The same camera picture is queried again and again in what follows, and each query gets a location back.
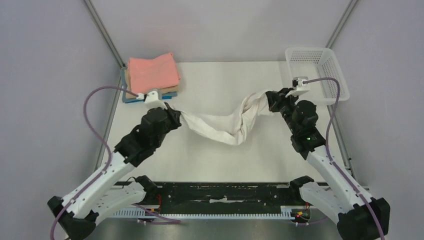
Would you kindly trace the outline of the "white t shirt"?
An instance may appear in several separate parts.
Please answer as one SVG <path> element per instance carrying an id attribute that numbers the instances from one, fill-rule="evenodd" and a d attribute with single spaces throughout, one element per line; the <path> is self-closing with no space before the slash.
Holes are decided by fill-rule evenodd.
<path id="1" fill-rule="evenodd" d="M 245 142 L 257 117 L 273 115 L 265 90 L 246 96 L 229 115 L 180 112 L 188 128 L 196 134 L 232 146 Z"/>

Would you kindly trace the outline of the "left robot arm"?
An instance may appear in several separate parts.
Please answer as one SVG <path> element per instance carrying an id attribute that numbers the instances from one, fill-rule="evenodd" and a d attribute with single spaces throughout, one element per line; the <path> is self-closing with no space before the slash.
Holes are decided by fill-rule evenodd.
<path id="1" fill-rule="evenodd" d="M 128 205 L 152 204 L 157 191 L 140 182 L 132 183 L 117 193 L 107 195 L 111 187 L 137 168 L 162 145 L 165 136 L 179 128 L 182 113 L 168 104 L 147 111 L 127 135 L 123 136 L 109 154 L 108 161 L 80 186 L 67 195 L 53 196 L 47 206 L 54 215 L 50 238 L 60 225 L 69 240 L 84 240 L 108 215 Z"/>

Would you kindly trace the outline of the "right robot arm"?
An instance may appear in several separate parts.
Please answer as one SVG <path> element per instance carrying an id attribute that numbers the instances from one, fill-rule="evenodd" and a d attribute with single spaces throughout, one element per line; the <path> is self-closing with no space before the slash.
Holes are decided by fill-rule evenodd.
<path id="1" fill-rule="evenodd" d="M 336 163 L 327 138 L 316 127 L 317 106 L 289 95 L 290 89 L 265 93 L 269 111 L 281 114 L 291 132 L 291 143 L 326 181 L 323 190 L 310 177 L 290 182 L 289 199 L 295 204 L 312 204 L 337 227 L 344 240 L 383 240 L 389 230 L 389 203 L 376 199 L 348 172 Z"/>

